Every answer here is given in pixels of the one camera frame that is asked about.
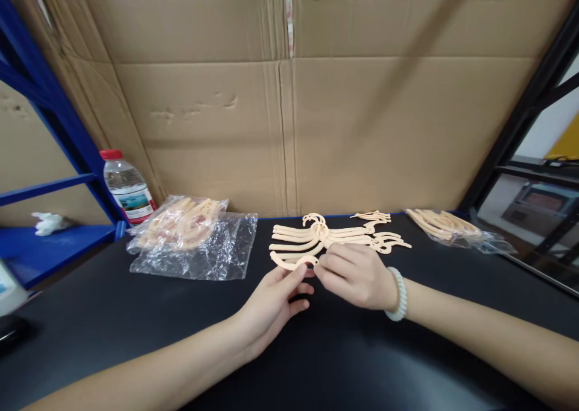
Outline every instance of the plastic water bottle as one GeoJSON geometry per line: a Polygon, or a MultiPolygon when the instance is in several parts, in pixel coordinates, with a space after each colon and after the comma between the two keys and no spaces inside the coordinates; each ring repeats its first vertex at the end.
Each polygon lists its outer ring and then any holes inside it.
{"type": "Polygon", "coordinates": [[[156,209],[145,179],[138,170],[123,159],[120,150],[102,150],[104,181],[116,203],[132,224],[146,220],[156,209]]]}

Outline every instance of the red bottle cap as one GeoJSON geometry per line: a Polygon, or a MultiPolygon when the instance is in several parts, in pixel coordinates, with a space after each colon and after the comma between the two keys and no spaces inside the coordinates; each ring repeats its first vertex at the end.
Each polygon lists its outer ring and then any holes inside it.
{"type": "Polygon", "coordinates": [[[122,159],[122,151],[120,150],[101,150],[100,153],[103,159],[122,159]]]}

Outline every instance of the water bottle label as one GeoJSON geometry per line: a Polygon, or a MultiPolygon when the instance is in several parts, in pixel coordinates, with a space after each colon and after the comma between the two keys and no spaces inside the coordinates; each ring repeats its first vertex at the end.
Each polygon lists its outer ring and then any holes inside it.
{"type": "Polygon", "coordinates": [[[142,223],[157,209],[147,188],[127,194],[112,194],[131,224],[142,223]]]}

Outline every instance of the yellow object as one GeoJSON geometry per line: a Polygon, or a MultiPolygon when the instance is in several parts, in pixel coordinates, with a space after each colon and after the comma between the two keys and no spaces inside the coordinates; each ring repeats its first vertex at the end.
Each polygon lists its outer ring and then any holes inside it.
{"type": "Polygon", "coordinates": [[[579,112],[561,135],[545,159],[579,159],[579,112]]]}

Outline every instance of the white bead bracelet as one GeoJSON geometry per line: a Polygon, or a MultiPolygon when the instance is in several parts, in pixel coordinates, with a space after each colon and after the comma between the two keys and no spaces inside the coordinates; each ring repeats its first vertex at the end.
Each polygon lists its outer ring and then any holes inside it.
{"type": "Polygon", "coordinates": [[[396,310],[394,313],[391,313],[389,311],[384,310],[384,313],[386,313],[386,316],[388,316],[388,318],[390,320],[393,320],[395,322],[398,322],[402,319],[404,319],[404,317],[406,316],[406,306],[407,306],[407,302],[408,302],[408,295],[406,293],[406,285],[404,284],[404,279],[402,277],[402,275],[400,274],[400,272],[398,272],[398,269],[392,267],[392,266],[388,266],[388,270],[394,274],[394,278],[396,278],[396,285],[398,286],[398,310],[396,310]]]}

